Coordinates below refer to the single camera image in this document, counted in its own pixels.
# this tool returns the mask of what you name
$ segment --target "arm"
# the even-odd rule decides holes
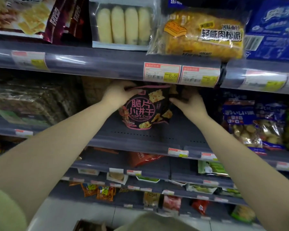
[[[264,228],[289,230],[289,180],[211,119],[197,92],[188,103],[171,101],[200,129]]]
[[[113,83],[101,102],[0,156],[0,189],[19,204],[28,222],[106,119],[139,93],[124,90],[134,85],[125,80]]]

